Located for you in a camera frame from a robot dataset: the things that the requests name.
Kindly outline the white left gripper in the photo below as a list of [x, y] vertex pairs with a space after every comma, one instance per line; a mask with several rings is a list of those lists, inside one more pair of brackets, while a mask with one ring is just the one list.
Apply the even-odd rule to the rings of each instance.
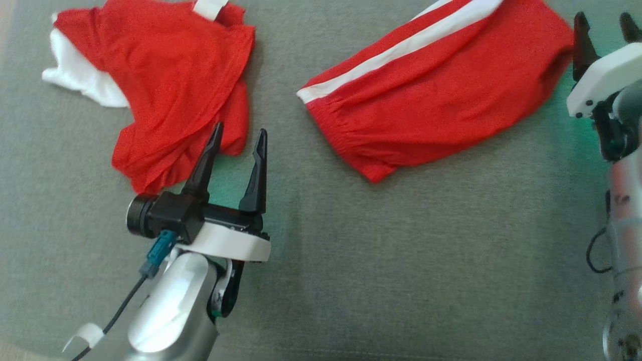
[[[223, 122], [216, 124], [181, 195], [190, 195], [200, 203], [209, 202], [208, 187], [222, 144], [223, 129]], [[263, 231], [261, 216], [266, 212], [267, 142], [267, 131], [262, 128], [254, 148], [254, 168], [244, 197], [239, 202], [239, 210], [207, 205], [203, 210], [205, 223], [195, 240], [189, 245], [178, 244], [178, 249], [229, 260], [268, 261], [270, 236]]]

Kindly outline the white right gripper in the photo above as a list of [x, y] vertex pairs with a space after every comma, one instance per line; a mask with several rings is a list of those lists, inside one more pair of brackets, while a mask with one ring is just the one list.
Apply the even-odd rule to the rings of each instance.
[[585, 13], [575, 15], [573, 79], [578, 82], [567, 98], [569, 116], [588, 117], [598, 102], [640, 80], [641, 29], [629, 13], [622, 13], [619, 23], [624, 41], [630, 44], [600, 59]]

